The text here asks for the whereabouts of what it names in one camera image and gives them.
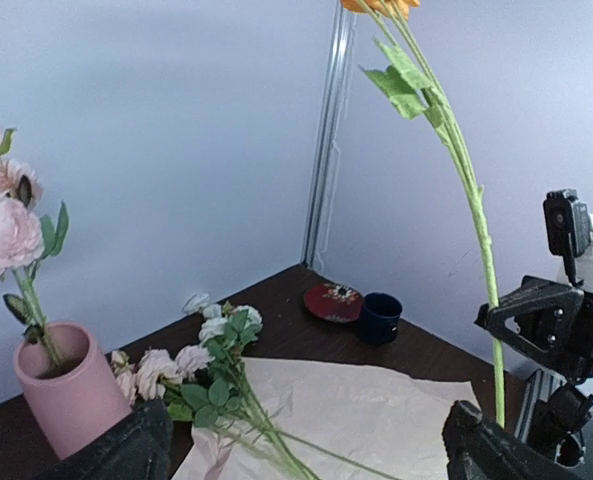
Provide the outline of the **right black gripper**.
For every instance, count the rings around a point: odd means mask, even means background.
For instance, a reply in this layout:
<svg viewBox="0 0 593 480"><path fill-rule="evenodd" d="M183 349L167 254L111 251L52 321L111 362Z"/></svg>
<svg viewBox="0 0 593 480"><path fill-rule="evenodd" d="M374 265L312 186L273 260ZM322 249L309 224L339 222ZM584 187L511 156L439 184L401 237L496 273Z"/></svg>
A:
<svg viewBox="0 0 593 480"><path fill-rule="evenodd" d="M501 327L510 317L554 318L555 330L539 344ZM525 276L522 284L499 298L496 306L480 307L474 323L538 365L575 384L593 378L593 293L580 288Z"/></svg>

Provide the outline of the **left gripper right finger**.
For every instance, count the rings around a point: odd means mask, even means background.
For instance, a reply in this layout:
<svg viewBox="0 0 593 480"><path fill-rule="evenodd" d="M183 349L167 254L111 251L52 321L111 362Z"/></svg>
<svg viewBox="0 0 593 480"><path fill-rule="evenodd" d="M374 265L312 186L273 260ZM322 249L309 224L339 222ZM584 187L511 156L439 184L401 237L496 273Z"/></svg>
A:
<svg viewBox="0 0 593 480"><path fill-rule="evenodd" d="M442 430L449 480L577 480L578 476L536 453L459 400Z"/></svg>

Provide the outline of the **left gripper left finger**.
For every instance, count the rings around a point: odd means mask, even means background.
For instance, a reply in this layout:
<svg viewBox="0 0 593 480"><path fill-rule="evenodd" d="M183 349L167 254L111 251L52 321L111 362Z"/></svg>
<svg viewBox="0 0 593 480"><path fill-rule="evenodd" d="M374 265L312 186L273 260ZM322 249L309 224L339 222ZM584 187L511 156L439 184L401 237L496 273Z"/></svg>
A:
<svg viewBox="0 0 593 480"><path fill-rule="evenodd" d="M166 479L173 423L160 399L125 419L74 455L36 477L42 480Z"/></svg>

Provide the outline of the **artificial flower bouquet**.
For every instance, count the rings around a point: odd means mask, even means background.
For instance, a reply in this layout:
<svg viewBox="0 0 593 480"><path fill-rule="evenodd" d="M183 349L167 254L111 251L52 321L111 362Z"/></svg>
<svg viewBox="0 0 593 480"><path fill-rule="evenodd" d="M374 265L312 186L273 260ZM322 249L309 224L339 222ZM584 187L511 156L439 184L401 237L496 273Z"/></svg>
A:
<svg viewBox="0 0 593 480"><path fill-rule="evenodd" d="M161 399L174 422L207 429L267 461L290 479L318 479L287 444L305 445L322 455L380 479L393 476L334 453L277 427L247 377L242 354L263 328L260 312L250 305L212 303L197 294L187 312L203 321L198 342L175 356L149 348L136 363L123 350L110 353L114 378L129 404Z"/></svg>

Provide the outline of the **pink wrapping paper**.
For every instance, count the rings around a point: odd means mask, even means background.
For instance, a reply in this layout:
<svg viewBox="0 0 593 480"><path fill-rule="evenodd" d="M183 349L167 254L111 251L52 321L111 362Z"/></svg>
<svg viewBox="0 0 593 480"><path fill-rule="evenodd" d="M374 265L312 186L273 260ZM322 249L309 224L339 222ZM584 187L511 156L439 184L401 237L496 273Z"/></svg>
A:
<svg viewBox="0 0 593 480"><path fill-rule="evenodd" d="M229 354L211 366L177 479L445 479L443 425L468 382Z"/></svg>

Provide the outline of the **pink peony flower stem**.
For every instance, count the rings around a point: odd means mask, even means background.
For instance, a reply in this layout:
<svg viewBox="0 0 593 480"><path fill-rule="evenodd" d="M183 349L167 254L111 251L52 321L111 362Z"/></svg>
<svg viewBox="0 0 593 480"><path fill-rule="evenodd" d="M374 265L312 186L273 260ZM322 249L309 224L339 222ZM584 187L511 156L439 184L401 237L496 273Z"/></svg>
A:
<svg viewBox="0 0 593 480"><path fill-rule="evenodd" d="M24 326L24 339L45 351L51 371L65 371L65 359L48 332L35 280L43 261L62 252L69 230L69 214L61 204L58 218L37 215L43 187L35 171L26 163L9 157L15 128L0 130L0 280L11 275L19 289L7 293L3 302L11 315Z"/></svg>

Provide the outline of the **orange flower stem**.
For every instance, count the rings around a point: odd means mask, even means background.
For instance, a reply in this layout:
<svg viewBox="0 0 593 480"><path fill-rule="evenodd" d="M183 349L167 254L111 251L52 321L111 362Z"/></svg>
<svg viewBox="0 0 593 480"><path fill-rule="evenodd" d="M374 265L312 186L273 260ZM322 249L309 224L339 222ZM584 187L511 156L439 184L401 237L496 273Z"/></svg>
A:
<svg viewBox="0 0 593 480"><path fill-rule="evenodd" d="M366 15L385 39L374 41L388 60L383 70L363 73L385 95L399 116L412 120L424 116L448 151L462 183L478 238L487 290L487 306L500 305L492 238L479 184L464 134L447 94L409 27L410 12L418 1L342 1L341 8Z"/></svg>

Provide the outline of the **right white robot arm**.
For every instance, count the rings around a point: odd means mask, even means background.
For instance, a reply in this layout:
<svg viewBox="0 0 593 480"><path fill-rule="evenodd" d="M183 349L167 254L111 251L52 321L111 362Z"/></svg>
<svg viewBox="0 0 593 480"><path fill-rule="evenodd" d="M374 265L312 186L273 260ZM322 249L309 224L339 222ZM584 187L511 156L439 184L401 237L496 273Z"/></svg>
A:
<svg viewBox="0 0 593 480"><path fill-rule="evenodd" d="M548 400L536 402L527 437L533 450L549 454L585 426L593 394L579 385L593 378L593 293L525 276L498 306L482 305L475 324L564 378Z"/></svg>

